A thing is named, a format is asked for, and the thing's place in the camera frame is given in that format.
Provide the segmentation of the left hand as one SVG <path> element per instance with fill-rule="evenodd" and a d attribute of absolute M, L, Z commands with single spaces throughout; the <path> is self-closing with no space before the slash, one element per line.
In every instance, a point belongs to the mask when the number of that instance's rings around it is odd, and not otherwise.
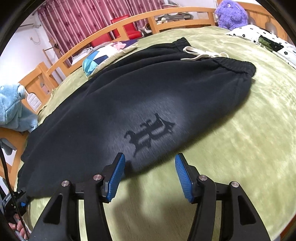
<path fill-rule="evenodd" d="M 21 220 L 18 214 L 14 215 L 13 220 L 13 223 L 9 222 L 10 228 L 14 232 L 17 231 L 22 240 L 28 240 L 31 233 L 28 231 L 25 222 Z"/>

